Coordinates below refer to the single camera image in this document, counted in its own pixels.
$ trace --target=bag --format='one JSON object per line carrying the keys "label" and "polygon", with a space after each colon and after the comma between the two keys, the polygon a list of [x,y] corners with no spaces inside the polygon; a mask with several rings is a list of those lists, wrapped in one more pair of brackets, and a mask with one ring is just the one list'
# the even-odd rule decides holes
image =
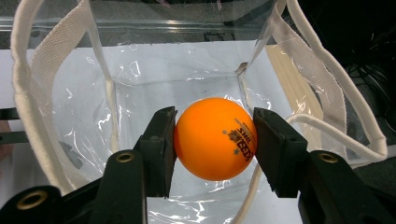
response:
{"label": "bag", "polygon": [[[62,194],[99,178],[112,153],[133,148],[156,110],[174,105],[178,119],[193,102],[214,96],[237,102],[250,114],[262,107],[299,123],[293,127],[308,140],[308,150],[335,152],[351,166],[387,157],[386,139],[369,106],[321,46],[296,0],[218,1],[199,7],[80,0],[62,19],[51,14],[55,5],[43,2],[23,0],[16,13],[11,37],[15,101],[43,171]],[[301,36],[282,19],[286,6]],[[99,15],[99,7],[107,8],[108,15]],[[131,8],[134,13],[123,18]],[[210,29],[246,32],[254,26],[238,27],[237,21],[254,8],[262,11],[264,21],[260,35],[253,38],[257,41],[192,42],[177,35],[203,32],[210,40],[228,35]],[[186,18],[180,18],[178,10],[184,10]],[[197,15],[205,16],[196,22]],[[216,16],[235,26],[220,29],[211,21]],[[154,31],[171,43],[150,44]],[[28,49],[37,42],[35,49]],[[345,97],[360,118],[370,149],[346,135]],[[241,221],[254,193],[269,189],[260,179],[260,167],[254,172],[256,164],[233,179],[211,182],[177,162],[171,197],[148,199],[149,219]],[[234,217],[249,185],[244,206]],[[256,197],[263,198],[262,203],[276,200],[269,195]]]}

